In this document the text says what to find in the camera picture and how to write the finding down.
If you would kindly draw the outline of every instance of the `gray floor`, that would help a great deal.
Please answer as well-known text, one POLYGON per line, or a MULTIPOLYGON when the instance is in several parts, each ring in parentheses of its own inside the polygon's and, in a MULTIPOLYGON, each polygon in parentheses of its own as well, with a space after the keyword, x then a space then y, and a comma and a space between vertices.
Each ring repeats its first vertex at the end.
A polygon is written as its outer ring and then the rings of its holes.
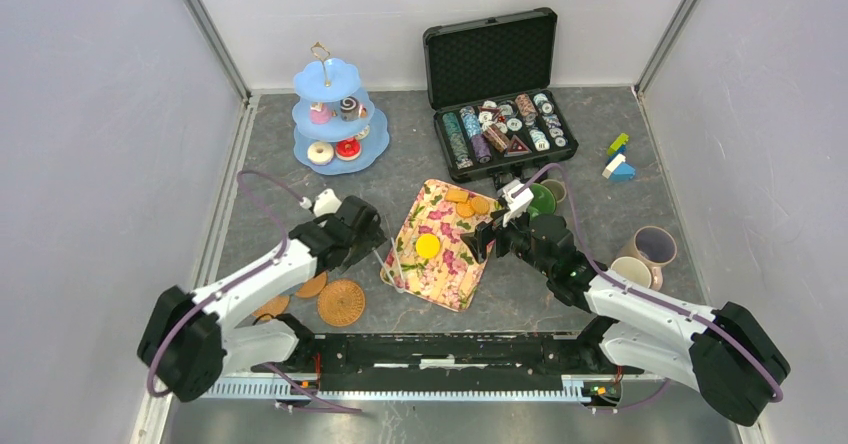
MULTIPOLYGON (((597 260, 609 263, 638 228, 656 225, 678 242, 680 222, 636 100, 628 88, 556 89, 554 96, 580 143, 567 162, 581 223, 597 260), (637 170, 633 181, 612 183, 601 176, 605 151, 620 132, 630 135, 627 162, 637 170)), ((449 181, 433 130, 427 94, 372 93, 374 104, 389 118, 391 144, 373 166, 353 175, 321 176, 295 160, 291 109, 297 96, 268 95, 259 109, 244 163, 284 179, 295 190, 314 196, 325 187, 336 194, 355 194, 373 204, 396 232, 423 182, 449 181)), ((309 219, 286 192, 260 181, 252 186, 289 226, 309 219)), ((490 180, 466 187, 488 195, 490 180)), ((279 242, 274 226, 241 193, 230 219, 219 277, 251 262, 279 242)), ((702 297, 685 246, 665 270, 663 292, 684 300, 702 297)), ((388 244, 381 249, 388 252, 388 244)), ((591 316, 552 299, 544 278, 512 256, 493 260, 468 310, 452 312, 409 294, 398 294, 380 282, 376 258, 360 262, 345 274, 360 283, 367 296, 362 318, 345 328, 350 332, 421 331, 567 331, 581 329, 591 316)), ((316 332, 333 330, 319 317, 315 300, 292 299, 288 312, 316 332)))
MULTIPOLYGON (((609 262, 643 225, 668 229, 680 241, 680 223, 668 196, 645 123, 629 89, 554 91, 580 142, 568 162, 581 222, 597 259, 609 262), (609 143, 620 132, 631 136, 627 160, 637 178, 610 183, 601 177, 609 143)), ((264 96, 254 123, 244 167, 270 172, 308 195, 325 186, 339 195, 357 194, 374 204, 397 230, 424 180, 447 180, 424 92, 374 93, 389 117, 392 143, 368 170, 351 176, 323 177, 293 157, 291 108, 295 96, 264 96)), ((283 191, 255 182, 254 187, 289 225, 309 216, 283 191)), ((489 181, 467 186, 493 193, 489 181)), ((225 241, 223 276, 268 251, 279 240, 273 226, 242 196, 237 198, 225 241)), ((487 267, 470 308, 454 313, 379 282, 376 259, 367 259, 347 276, 368 299, 363 318, 346 328, 368 331, 579 330, 589 316, 550 298, 544 280, 513 257, 487 267)), ((702 298, 685 246, 666 269, 663 291, 693 302, 702 298)), ((315 331, 330 331, 317 316, 314 300, 293 299, 289 312, 315 331)), ((656 384, 626 383, 625 403, 641 399, 656 384)), ((593 416, 580 406, 544 403, 348 403, 365 414, 293 415, 265 401, 201 399, 175 405, 165 442, 182 443, 731 443, 735 426, 712 411, 694 391, 673 386, 659 401, 619 416, 593 416)))

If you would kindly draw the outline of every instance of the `toy block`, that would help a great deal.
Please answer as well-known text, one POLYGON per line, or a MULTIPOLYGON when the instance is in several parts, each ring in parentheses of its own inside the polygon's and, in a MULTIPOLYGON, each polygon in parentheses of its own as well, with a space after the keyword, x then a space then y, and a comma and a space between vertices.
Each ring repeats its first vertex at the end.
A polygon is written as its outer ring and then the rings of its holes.
POLYGON ((612 162, 612 160, 615 159, 615 156, 617 156, 619 154, 624 154, 624 151, 626 151, 626 150, 627 150, 627 146, 625 146, 625 145, 622 145, 621 147, 619 147, 618 150, 615 151, 615 153, 613 155, 611 155, 609 157, 609 159, 607 159, 607 164, 612 162))
POLYGON ((607 164, 607 167, 604 168, 604 172, 601 175, 609 179, 609 177, 618 168, 618 166, 624 164, 624 160, 624 154, 619 154, 615 156, 615 158, 609 164, 607 164))
POLYGON ((622 182, 629 181, 636 176, 636 169, 633 169, 633 166, 627 164, 626 162, 622 162, 618 167, 612 171, 612 174, 609 176, 609 180, 612 182, 622 182))
POLYGON ((615 152, 618 151, 620 147, 627 144, 627 141, 629 140, 630 136, 628 136, 627 134, 623 132, 619 134, 618 137, 616 137, 615 140, 612 141, 612 145, 610 145, 609 149, 607 149, 607 155, 612 156, 613 154, 615 154, 615 152))

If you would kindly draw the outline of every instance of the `white wall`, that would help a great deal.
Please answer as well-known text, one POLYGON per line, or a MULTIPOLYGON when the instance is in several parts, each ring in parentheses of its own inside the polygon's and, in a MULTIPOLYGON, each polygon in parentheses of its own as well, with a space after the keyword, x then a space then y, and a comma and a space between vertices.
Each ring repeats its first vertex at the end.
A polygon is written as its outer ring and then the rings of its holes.
POLYGON ((773 442, 845 442, 848 0, 703 0, 647 93, 712 301, 787 356, 773 442))
POLYGON ((680 0, 203 0, 254 89, 291 88, 320 40, 367 86, 424 89, 425 29, 551 7, 555 85, 632 84, 680 0))
POLYGON ((0 442, 126 442, 239 99, 181 0, 0 0, 0 442))

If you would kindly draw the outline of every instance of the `floral tray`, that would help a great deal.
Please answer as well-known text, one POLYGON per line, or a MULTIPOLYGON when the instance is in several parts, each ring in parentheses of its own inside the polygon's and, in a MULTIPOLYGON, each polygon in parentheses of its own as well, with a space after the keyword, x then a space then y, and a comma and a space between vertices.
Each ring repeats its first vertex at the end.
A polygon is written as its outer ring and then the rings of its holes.
MULTIPOLYGON (((396 287, 452 311, 464 311, 471 304, 486 263, 474 262, 459 236, 472 231, 488 214, 460 217, 457 204, 444 199, 451 189, 467 192, 469 199, 478 195, 436 179, 426 181, 398 232, 397 252, 404 279, 395 275, 397 266, 392 252, 386 258, 386 266, 392 270, 396 287), (424 259, 415 251, 416 239, 425 233, 435 235, 441 243, 439 253, 431 259, 424 259)), ((490 212, 497 209, 497 201, 480 197, 489 202, 490 212)), ((392 285, 385 271, 380 271, 380 279, 392 285)))

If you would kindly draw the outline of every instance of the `green cup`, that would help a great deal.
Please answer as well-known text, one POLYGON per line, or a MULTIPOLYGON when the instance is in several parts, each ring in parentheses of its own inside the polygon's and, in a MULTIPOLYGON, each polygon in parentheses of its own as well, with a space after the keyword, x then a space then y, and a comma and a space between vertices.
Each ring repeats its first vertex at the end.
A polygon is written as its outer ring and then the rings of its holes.
POLYGON ((530 184, 530 191, 533 192, 533 201, 530 203, 535 207, 539 214, 553 214, 556 212, 556 198, 550 189, 541 184, 530 184))

